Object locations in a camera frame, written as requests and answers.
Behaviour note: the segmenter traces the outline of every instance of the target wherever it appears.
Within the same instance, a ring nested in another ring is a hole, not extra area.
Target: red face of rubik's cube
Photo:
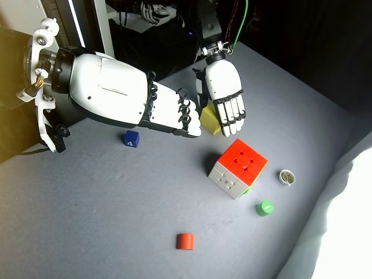
[[[218,159],[209,178],[232,198],[251,190],[267,160],[237,139]]]

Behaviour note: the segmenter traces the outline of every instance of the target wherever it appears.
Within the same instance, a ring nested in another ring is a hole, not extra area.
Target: number on blue cube
[[[135,131],[127,131],[124,136],[124,144],[131,147],[137,147],[140,141],[140,134]]]

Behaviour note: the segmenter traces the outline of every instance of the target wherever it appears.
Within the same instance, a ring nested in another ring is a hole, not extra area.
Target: light strip
[[[85,43],[84,43],[83,35],[81,33],[81,30],[80,30],[79,22],[77,21],[75,7],[74,7],[74,4],[72,3],[72,0],[69,0],[69,5],[70,5],[70,10],[71,10],[71,13],[72,13],[72,17],[73,17],[74,22],[75,22],[75,26],[76,26],[76,30],[77,30],[77,35],[79,36],[80,44],[81,44],[81,46],[83,48],[85,48]]]

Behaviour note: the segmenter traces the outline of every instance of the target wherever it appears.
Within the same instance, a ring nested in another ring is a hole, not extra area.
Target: table surface
[[[138,148],[125,129],[85,119],[61,154],[0,165],[0,278],[250,278],[284,264],[346,144],[352,117],[248,47],[228,57],[242,79],[246,121],[237,135],[177,137],[147,128]],[[161,83],[194,93],[203,61]],[[234,201],[208,178],[240,138],[269,160]],[[291,188],[278,171],[296,175]],[[263,200],[274,212],[260,217]],[[193,233],[195,250],[175,249]]]

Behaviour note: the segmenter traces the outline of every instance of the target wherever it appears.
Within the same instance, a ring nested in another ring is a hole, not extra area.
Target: bolt
[[[53,96],[52,95],[49,95],[49,94],[45,94],[42,96],[42,99],[47,101],[47,102],[52,102],[54,100]]]
[[[39,45],[46,45],[47,44],[47,39],[44,37],[37,37],[36,41],[38,42]]]

